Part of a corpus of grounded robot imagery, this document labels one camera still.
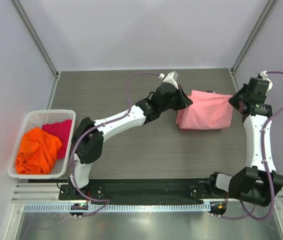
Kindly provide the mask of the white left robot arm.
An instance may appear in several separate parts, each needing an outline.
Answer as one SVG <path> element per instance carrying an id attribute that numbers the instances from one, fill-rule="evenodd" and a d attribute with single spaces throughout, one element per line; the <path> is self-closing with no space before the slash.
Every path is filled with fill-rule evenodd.
<path id="1" fill-rule="evenodd" d="M 129 108 L 113 116 L 91 120 L 84 118 L 72 136 L 70 161 L 73 167 L 70 175 L 70 193 L 78 200 L 88 193 L 92 164 L 98 160 L 104 143 L 117 134 L 134 127 L 140 127 L 157 120 L 167 110 L 184 110 L 192 105 L 192 100 L 177 83 L 178 73 L 172 71 L 158 74 L 161 85 L 146 98 L 130 103 Z"/>

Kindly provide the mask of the light pink t shirt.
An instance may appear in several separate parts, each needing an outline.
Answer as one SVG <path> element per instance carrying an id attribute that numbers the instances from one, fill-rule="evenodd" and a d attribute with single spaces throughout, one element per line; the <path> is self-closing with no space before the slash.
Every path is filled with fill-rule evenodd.
<path id="1" fill-rule="evenodd" d="M 192 90 L 188 97 L 193 104 L 177 112 L 175 123 L 180 129 L 220 130 L 231 125 L 231 95 Z"/>

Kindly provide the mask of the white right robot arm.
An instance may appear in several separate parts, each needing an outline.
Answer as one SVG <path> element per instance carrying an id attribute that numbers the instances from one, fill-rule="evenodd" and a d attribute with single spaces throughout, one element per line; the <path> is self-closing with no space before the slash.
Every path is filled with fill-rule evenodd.
<path id="1" fill-rule="evenodd" d="M 207 192 L 213 198 L 227 193 L 237 199 L 261 207 L 268 206 L 283 187 L 283 175 L 273 162 L 270 129 L 272 107 L 266 104 L 267 92 L 273 83 L 267 72 L 260 72 L 229 99 L 240 114 L 246 134 L 245 167 L 235 175 L 214 172 Z"/>

